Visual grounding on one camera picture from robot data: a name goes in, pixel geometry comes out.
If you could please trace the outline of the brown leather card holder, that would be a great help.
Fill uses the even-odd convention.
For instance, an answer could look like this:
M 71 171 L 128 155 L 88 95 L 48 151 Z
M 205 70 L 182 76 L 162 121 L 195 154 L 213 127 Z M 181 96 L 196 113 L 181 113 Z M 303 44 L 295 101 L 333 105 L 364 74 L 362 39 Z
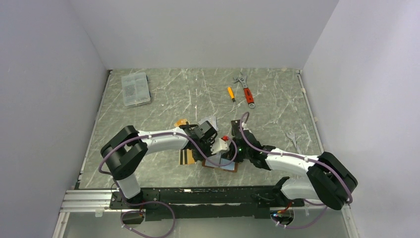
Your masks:
M 235 162 L 221 158 L 219 159 L 219 163 L 220 165 L 217 166 L 205 160 L 204 162 L 202 162 L 202 166 L 205 168 L 218 169 L 218 170 L 232 172 L 232 173 L 236 173 L 238 171 L 238 164 Z

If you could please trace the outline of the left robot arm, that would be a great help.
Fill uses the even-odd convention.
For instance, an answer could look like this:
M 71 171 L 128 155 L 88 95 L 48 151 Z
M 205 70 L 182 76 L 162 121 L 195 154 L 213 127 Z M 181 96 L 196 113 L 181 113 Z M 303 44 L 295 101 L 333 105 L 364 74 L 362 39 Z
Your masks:
M 217 130 L 209 121 L 161 131 L 140 131 L 128 125 L 102 147 L 100 165 L 108 167 L 107 174 L 116 181 L 123 202 L 129 208 L 136 208 L 143 198 L 134 172 L 142 159 L 160 151 L 185 149 L 191 150 L 194 160 L 198 161 L 228 152 L 229 146 L 217 136 Z

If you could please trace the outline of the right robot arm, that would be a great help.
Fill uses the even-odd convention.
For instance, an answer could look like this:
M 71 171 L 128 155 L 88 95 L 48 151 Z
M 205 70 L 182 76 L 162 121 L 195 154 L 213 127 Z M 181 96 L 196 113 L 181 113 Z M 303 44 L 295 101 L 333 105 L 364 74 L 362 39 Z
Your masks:
M 301 155 L 261 145 L 249 130 L 231 134 L 238 148 L 236 162 L 249 160 L 259 169 L 297 175 L 297 178 L 284 176 L 272 187 L 269 198 L 277 205 L 312 199 L 340 210 L 352 202 L 352 192 L 358 181 L 332 153 Z

